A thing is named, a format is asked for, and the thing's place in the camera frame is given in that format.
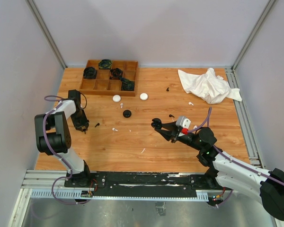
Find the crumpled white towel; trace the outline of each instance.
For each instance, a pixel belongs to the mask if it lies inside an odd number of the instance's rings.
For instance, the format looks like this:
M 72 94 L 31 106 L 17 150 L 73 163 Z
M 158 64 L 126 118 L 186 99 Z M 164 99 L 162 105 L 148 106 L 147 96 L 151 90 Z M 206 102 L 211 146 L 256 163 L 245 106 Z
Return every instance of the crumpled white towel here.
M 209 68 L 205 74 L 194 75 L 178 70 L 179 78 L 186 93 L 193 93 L 209 104 L 217 104 L 225 97 L 242 101 L 239 88 L 229 86 L 223 77 L 216 76 L 214 69 Z

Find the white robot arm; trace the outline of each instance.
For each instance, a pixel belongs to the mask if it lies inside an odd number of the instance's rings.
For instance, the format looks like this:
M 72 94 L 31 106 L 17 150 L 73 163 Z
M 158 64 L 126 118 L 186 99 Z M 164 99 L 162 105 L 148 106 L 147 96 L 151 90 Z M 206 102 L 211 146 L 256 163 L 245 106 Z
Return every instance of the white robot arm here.
M 58 105 L 45 114 L 35 117 L 35 134 L 37 148 L 41 153 L 57 158 L 67 169 L 71 178 L 65 182 L 72 187 L 84 187 L 90 184 L 90 171 L 71 147 L 71 135 L 67 119 L 71 117 L 74 127 L 86 132 L 89 121 L 81 108 L 80 92 L 70 90 L 68 98 L 59 101 Z
M 217 139 L 210 128 L 198 127 L 189 131 L 190 120 L 184 116 L 166 124 L 158 118 L 152 121 L 152 127 L 167 141 L 180 141 L 199 151 L 197 158 L 200 163 L 209 167 L 205 173 L 209 185 L 243 193 L 262 204 L 273 217 L 284 220 L 283 171 L 277 168 L 269 171 L 232 157 L 214 145 Z

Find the white bottle cap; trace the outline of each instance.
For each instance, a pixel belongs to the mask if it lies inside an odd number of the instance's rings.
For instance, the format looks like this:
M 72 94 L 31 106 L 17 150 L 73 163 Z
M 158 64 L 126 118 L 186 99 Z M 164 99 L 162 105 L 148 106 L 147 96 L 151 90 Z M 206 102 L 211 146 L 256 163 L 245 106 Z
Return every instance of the white bottle cap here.
M 142 93 L 142 94 L 140 95 L 140 99 L 143 100 L 143 101 L 145 101 L 145 100 L 148 99 L 148 95 L 147 95 L 146 93 Z
M 118 102 L 121 101 L 121 97 L 120 97 L 119 95 L 115 95 L 115 96 L 113 97 L 113 101 L 114 101 L 115 103 L 118 103 Z

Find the white wall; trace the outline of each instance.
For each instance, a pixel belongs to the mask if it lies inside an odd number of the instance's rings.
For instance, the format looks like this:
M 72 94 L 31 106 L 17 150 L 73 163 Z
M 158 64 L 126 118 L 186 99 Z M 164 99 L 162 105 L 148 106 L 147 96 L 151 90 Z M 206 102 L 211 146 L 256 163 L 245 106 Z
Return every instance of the white wall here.
M 273 8 L 237 73 L 263 161 L 284 171 L 284 0 Z
M 62 68 L 24 0 L 0 0 L 0 227 L 37 158 L 34 116 L 48 110 Z
M 68 65 L 133 59 L 143 66 L 225 66 L 267 0 L 35 0 Z

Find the red component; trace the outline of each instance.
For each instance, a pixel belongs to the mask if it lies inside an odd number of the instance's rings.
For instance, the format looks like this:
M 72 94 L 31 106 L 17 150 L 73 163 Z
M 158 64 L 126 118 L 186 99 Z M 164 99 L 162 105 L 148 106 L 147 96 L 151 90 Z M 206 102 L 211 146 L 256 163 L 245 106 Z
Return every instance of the red component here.
M 181 131 L 183 134 L 187 135 L 188 134 L 188 129 L 182 129 Z

